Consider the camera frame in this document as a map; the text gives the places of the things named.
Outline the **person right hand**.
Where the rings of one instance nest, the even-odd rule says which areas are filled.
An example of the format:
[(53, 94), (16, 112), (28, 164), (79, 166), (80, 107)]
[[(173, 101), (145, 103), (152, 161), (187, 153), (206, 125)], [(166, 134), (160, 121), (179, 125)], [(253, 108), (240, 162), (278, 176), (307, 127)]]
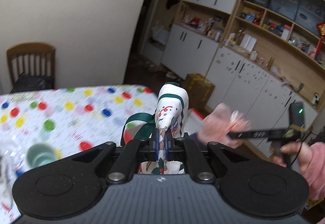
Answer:
[(324, 198), (324, 142), (317, 142), (308, 146), (305, 142), (290, 142), (280, 148), (283, 154), (297, 154), (300, 174), (305, 178), (310, 189), (310, 199)]

